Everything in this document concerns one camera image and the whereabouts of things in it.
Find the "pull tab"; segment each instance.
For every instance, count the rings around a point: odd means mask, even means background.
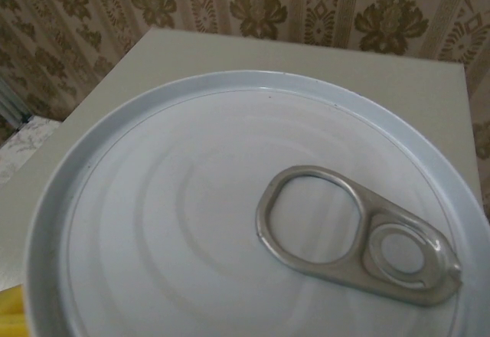
[[[343,188],[361,220],[349,251],[330,263],[313,263],[286,251],[270,230],[270,213],[284,185],[313,176]],[[433,226],[356,182],[319,166],[293,166],[267,186],[256,210],[256,230],[266,248],[286,266],[308,276],[420,306],[441,303],[461,286],[461,266],[446,237]],[[423,255],[418,270],[405,272],[389,262],[382,243],[390,236],[410,239]]]

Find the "wallpaper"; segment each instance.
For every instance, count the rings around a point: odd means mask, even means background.
[[[152,26],[464,64],[490,214],[490,0],[0,0],[0,75],[64,119]]]

